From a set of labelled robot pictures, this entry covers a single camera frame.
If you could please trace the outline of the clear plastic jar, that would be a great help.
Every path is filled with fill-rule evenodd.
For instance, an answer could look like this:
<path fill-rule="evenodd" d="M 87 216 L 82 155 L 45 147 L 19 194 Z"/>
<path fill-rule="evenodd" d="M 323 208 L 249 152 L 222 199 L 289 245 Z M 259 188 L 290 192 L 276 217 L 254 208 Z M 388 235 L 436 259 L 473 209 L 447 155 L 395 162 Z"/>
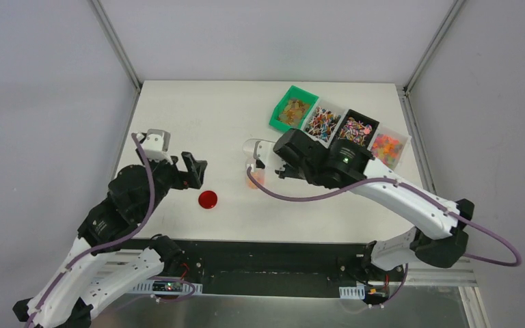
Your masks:
<path fill-rule="evenodd" d="M 257 184 L 265 184 L 265 169 L 255 159 L 247 159 L 245 162 L 245 168 L 250 172 L 250 176 L 245 178 L 245 181 L 249 188 L 257 189 Z"/>

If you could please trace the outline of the clear plastic scoop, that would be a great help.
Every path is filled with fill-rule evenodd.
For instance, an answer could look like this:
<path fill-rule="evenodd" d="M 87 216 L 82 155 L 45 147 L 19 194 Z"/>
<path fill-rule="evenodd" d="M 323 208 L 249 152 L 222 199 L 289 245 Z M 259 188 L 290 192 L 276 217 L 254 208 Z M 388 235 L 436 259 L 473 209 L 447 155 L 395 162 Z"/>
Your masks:
<path fill-rule="evenodd" d="M 261 159 L 273 152 L 275 143 L 265 139 L 248 139 L 243 143 L 243 153 L 246 157 Z"/>

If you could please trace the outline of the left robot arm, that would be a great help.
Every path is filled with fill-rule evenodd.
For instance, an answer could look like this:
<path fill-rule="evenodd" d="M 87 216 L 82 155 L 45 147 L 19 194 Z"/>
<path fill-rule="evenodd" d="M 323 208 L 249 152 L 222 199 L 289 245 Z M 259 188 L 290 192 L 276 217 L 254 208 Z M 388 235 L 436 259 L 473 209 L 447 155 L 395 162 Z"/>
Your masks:
<path fill-rule="evenodd" d="M 200 189 L 207 161 L 183 152 L 186 170 L 176 156 L 139 156 L 141 164 L 123 167 L 110 181 L 106 198 L 95 205 L 77 230 L 72 247 L 56 274 L 34 297 L 12 308 L 26 327 L 89 327 L 92 320 L 138 283 L 160 273 L 180 271 L 182 249 L 168 236 L 148 246 L 121 271 L 94 281 L 106 262 L 146 223 L 169 191 Z"/>

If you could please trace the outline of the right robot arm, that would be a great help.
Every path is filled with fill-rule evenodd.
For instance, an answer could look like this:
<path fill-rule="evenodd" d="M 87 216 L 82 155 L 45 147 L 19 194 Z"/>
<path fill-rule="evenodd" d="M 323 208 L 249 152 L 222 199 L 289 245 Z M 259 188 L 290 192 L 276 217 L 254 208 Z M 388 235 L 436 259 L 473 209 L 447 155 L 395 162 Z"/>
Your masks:
<path fill-rule="evenodd" d="M 364 277 L 376 280 L 410 262 L 452 267 L 466 252 L 468 234 L 457 219 L 470 219 L 474 204 L 437 197 L 402 179 L 364 146 L 336 139 L 323 146 L 292 128 L 272 145 L 280 178 L 298 178 L 335 191 L 366 197 L 409 221 L 413 227 L 386 241 L 374 241 L 361 261 Z"/>

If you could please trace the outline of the red jar lid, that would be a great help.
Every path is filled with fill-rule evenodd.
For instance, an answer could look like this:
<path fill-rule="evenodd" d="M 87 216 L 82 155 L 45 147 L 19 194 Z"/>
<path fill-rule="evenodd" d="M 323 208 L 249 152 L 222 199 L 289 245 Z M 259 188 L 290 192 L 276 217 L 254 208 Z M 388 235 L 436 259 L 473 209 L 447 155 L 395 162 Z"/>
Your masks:
<path fill-rule="evenodd" d="M 201 192 L 198 197 L 198 204 L 204 209 L 212 209 L 218 203 L 218 196 L 216 192 L 207 190 Z"/>

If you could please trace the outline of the white lollipop bin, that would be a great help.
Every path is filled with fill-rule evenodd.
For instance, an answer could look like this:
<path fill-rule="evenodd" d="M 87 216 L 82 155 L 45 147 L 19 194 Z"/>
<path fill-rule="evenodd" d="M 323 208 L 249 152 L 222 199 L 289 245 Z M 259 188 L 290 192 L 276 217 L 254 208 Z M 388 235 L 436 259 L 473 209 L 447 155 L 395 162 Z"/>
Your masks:
<path fill-rule="evenodd" d="M 325 98 L 319 98 L 301 124 L 301 130 L 328 148 L 348 108 Z"/>

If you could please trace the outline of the black candy bin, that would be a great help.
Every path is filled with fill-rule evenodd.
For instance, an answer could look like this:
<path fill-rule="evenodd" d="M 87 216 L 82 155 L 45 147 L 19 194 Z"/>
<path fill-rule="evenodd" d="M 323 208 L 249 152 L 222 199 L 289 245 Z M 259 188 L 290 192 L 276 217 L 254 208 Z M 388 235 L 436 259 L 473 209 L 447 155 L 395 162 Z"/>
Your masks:
<path fill-rule="evenodd" d="M 348 139 L 367 148 L 371 144 L 379 125 L 379 121 L 348 109 L 336 131 L 335 139 Z"/>

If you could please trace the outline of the green candy bin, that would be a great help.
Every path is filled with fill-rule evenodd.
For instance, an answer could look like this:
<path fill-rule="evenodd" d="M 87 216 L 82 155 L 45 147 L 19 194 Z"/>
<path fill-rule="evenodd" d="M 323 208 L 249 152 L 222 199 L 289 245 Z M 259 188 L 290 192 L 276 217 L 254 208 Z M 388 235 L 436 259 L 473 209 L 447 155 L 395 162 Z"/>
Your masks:
<path fill-rule="evenodd" d="M 317 95 L 295 85 L 290 86 L 272 111 L 269 126 L 281 132 L 300 128 L 318 100 Z"/>

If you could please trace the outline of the white gummy bin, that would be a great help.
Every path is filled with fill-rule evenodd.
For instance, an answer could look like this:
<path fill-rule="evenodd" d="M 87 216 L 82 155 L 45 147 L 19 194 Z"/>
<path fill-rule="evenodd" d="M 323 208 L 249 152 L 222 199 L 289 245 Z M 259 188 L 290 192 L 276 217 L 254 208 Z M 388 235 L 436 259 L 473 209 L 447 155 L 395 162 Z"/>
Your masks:
<path fill-rule="evenodd" d="M 411 146 L 411 139 L 408 134 L 380 124 L 374 131 L 368 150 L 388 168 L 396 170 Z"/>

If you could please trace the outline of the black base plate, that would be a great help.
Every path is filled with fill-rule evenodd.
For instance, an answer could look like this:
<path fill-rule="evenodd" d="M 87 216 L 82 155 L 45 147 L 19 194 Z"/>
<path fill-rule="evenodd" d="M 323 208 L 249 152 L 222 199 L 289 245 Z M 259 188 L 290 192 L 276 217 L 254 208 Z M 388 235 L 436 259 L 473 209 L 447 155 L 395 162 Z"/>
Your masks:
<path fill-rule="evenodd" d="M 357 284 L 405 277 L 402 264 L 389 271 L 368 265 L 365 243 L 175 242 L 183 254 L 166 272 L 201 284 L 207 295 L 338 299 Z"/>

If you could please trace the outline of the aluminium frame rail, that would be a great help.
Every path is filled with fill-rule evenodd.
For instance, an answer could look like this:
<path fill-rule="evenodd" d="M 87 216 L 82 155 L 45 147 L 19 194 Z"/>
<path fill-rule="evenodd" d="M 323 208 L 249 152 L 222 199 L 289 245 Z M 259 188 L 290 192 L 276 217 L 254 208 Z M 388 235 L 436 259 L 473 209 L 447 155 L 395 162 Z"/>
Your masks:
<path fill-rule="evenodd" d="M 476 287 L 476 277 L 467 269 L 409 268 L 405 283 L 408 286 Z"/>

